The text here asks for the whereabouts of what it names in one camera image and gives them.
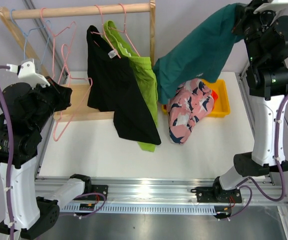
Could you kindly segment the pink hanger of teal shorts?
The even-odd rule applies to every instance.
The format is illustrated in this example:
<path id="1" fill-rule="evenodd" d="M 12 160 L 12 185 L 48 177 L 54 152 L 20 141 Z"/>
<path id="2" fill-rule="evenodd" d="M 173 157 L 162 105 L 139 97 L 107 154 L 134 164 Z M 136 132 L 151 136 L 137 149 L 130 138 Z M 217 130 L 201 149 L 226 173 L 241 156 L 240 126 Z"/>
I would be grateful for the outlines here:
<path id="1" fill-rule="evenodd" d="M 58 120 L 56 120 L 56 124 L 55 124 L 54 130 L 53 130 L 53 135 L 52 135 L 53 140 L 55 142 L 60 140 L 60 138 L 62 137 L 62 135 L 64 134 L 64 132 L 66 131 L 66 129 L 68 128 L 68 126 L 72 122 L 72 120 L 75 118 L 78 109 L 81 107 L 81 104 L 84 102 L 84 100 L 86 98 L 86 94 L 90 93 L 91 88 L 93 86 L 93 80 L 92 80 L 91 77 L 88 77 L 88 78 L 80 78 L 80 77 L 77 78 L 77 77 L 75 77 L 74 78 L 74 77 L 71 76 L 71 73 L 70 73 L 70 70 L 69 70 L 69 67 L 68 67 L 68 64 L 67 64 L 67 59 L 69 57 L 70 52 L 71 52 L 71 47 L 68 46 L 67 44 L 63 44 L 62 47 L 61 47 L 61 55 L 62 55 L 63 60 L 64 60 L 63 68 L 67 71 L 68 77 L 69 77 L 68 85 L 66 86 L 66 90 L 70 90 L 70 94 L 67 94 L 66 97 L 68 97 L 68 99 L 70 100 L 71 96 L 73 94 L 73 89 L 70 88 L 71 80 L 74 80 L 74 79 L 75 80 L 85 80 L 87 83 L 89 83 L 89 87 L 88 87 L 86 93 L 84 94 L 84 96 L 82 97 L 82 100 L 80 101 L 79 105 L 77 106 L 77 110 L 75 110 L 73 112 L 73 114 L 70 116 L 69 120 L 66 122 L 66 124 L 65 124 L 64 128 L 62 129 L 62 131 L 59 133 L 58 136 L 56 136 L 56 131 L 57 131 L 58 125 L 63 120 L 63 110 L 60 110 L 60 117 L 59 117 Z"/>

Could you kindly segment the black shorts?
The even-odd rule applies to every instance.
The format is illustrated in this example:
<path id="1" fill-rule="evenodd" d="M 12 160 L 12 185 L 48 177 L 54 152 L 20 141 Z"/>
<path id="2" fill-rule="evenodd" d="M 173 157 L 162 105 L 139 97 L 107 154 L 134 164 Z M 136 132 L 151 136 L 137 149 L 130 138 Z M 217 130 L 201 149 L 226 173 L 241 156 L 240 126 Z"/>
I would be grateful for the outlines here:
<path id="1" fill-rule="evenodd" d="M 86 40 L 87 76 L 92 86 L 87 105 L 101 112 L 113 112 L 113 123 L 120 138 L 160 145 L 159 133 L 129 59 L 110 57 L 113 48 L 93 25 L 86 31 Z"/>

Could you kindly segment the dark teal shorts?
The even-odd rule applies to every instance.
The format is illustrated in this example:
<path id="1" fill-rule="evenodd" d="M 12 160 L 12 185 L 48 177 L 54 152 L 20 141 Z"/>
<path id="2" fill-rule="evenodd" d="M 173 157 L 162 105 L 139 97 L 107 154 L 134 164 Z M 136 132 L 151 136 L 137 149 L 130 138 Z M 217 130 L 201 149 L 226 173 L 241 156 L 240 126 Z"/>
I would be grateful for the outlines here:
<path id="1" fill-rule="evenodd" d="M 199 24 L 153 66 L 158 102 L 166 104 L 179 85 L 194 78 L 216 82 L 233 49 L 243 37 L 235 35 L 236 8 L 229 4 Z"/>

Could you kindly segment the pink hanger of patterned shorts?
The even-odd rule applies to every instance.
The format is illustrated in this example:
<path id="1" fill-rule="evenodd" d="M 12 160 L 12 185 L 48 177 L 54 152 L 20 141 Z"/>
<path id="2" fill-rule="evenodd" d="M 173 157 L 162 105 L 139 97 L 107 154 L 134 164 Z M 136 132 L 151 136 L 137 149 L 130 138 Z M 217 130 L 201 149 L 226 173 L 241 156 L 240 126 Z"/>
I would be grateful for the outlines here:
<path id="1" fill-rule="evenodd" d="M 48 33 L 52 36 L 52 79 L 55 80 L 56 79 L 56 73 L 55 73 L 55 70 L 54 70 L 54 65 L 55 65 L 55 61 L 58 61 L 58 60 L 62 60 L 62 63 L 60 65 L 60 74 L 59 74 L 59 77 L 58 77 L 58 83 L 61 82 L 61 78 L 62 78 L 62 75 L 67 73 L 68 75 L 70 75 L 70 71 L 69 71 L 69 68 L 68 68 L 68 64 L 67 64 L 67 60 L 69 58 L 69 55 L 71 53 L 71 47 L 72 47 L 72 44 L 73 44 L 73 41 L 74 41 L 74 38 L 75 38 L 75 34 L 76 34 L 76 29 L 77 29 L 77 24 L 75 21 L 72 21 L 70 23 L 70 25 L 66 26 L 65 28 L 63 28 L 61 31 L 59 32 L 54 32 L 52 30 L 52 24 L 49 20 L 44 20 L 45 18 L 53 18 L 52 16 L 46 16 L 46 14 L 44 13 L 45 11 L 47 10 L 47 8 L 43 7 L 41 10 L 40 10 L 40 19 L 42 20 L 43 22 L 43 25 L 47 28 L 47 31 Z M 72 29 L 72 37 L 71 37 L 71 40 L 69 42 L 69 44 L 63 44 L 61 46 L 61 57 L 58 57 L 58 58 L 55 58 L 56 57 L 56 38 L 61 35 L 63 32 L 65 32 L 66 30 L 69 30 L 69 29 Z"/>

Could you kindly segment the pink patterned shorts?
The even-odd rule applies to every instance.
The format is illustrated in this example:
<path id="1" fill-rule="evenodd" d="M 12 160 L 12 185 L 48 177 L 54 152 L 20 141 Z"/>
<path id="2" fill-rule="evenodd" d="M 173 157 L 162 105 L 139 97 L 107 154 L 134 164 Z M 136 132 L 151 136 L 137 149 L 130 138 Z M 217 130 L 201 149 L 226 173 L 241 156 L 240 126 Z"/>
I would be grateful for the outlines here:
<path id="1" fill-rule="evenodd" d="M 200 78 L 178 86 L 175 96 L 166 105 L 169 137 L 174 144 L 184 144 L 194 126 L 214 109 L 212 89 Z"/>

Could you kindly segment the orange shorts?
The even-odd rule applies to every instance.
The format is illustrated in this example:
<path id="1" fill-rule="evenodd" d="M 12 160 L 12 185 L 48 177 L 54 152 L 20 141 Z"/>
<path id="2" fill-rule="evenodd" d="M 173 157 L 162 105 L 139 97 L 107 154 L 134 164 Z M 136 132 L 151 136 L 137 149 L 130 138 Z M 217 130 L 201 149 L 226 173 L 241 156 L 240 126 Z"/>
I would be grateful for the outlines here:
<path id="1" fill-rule="evenodd" d="M 212 92 L 211 92 L 211 97 L 213 98 L 214 103 L 216 103 L 216 101 L 219 98 L 218 94 L 214 90 L 212 90 Z"/>

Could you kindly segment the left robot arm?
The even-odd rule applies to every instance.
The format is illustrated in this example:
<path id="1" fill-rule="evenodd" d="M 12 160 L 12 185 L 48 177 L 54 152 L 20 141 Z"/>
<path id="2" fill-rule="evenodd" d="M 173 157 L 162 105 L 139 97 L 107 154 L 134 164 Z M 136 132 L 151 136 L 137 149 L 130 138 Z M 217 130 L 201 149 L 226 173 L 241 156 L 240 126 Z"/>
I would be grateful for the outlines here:
<path id="1" fill-rule="evenodd" d="M 52 228 L 61 208 L 79 197 L 92 195 L 91 178 L 74 174 L 55 192 L 42 197 L 35 194 L 37 147 L 41 131 L 50 117 L 70 107 L 72 89 L 48 79 L 48 85 L 32 87 L 18 82 L 2 91 L 0 100 L 0 176 L 6 188 L 5 202 L 11 203 L 0 233 L 19 231 L 33 240 Z"/>

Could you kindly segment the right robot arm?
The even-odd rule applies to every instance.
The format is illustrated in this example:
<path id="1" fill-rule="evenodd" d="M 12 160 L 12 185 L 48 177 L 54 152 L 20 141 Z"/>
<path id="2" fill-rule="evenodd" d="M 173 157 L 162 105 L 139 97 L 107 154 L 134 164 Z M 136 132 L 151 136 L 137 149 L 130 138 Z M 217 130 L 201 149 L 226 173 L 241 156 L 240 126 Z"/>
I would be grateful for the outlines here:
<path id="1" fill-rule="evenodd" d="M 288 103 L 288 15 L 277 12 L 288 0 L 253 0 L 238 5 L 233 34 L 243 37 L 249 58 L 246 80 L 255 117 L 254 148 L 234 156 L 234 165 L 217 177 L 212 196 L 223 202 L 247 180 L 288 171 L 283 150 L 285 108 Z"/>

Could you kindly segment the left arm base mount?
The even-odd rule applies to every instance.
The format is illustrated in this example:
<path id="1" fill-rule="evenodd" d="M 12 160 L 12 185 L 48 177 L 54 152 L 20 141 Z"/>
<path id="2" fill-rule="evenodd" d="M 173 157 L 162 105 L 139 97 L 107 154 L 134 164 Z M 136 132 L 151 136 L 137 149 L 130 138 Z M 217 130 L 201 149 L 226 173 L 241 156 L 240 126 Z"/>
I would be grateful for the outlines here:
<path id="1" fill-rule="evenodd" d="M 94 184 L 92 186 L 92 189 L 91 189 L 91 192 L 92 193 L 101 193 L 103 195 L 105 195 L 105 197 L 107 198 L 107 195 L 108 195 L 108 185 L 103 185 L 103 184 Z M 88 196 L 85 196 L 82 198 L 83 200 L 85 201 L 102 201 L 103 200 L 103 197 L 102 196 L 99 196 L 99 195 L 88 195 Z"/>

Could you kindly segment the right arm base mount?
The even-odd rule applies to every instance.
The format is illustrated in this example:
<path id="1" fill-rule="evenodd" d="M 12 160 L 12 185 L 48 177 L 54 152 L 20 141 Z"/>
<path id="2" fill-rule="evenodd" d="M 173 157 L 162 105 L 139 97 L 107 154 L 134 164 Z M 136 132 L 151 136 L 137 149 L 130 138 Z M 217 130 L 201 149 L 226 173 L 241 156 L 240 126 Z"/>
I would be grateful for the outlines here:
<path id="1" fill-rule="evenodd" d="M 199 203 L 242 203 L 241 192 L 238 189 L 223 190 L 220 187 L 199 186 L 190 189 L 196 195 Z"/>

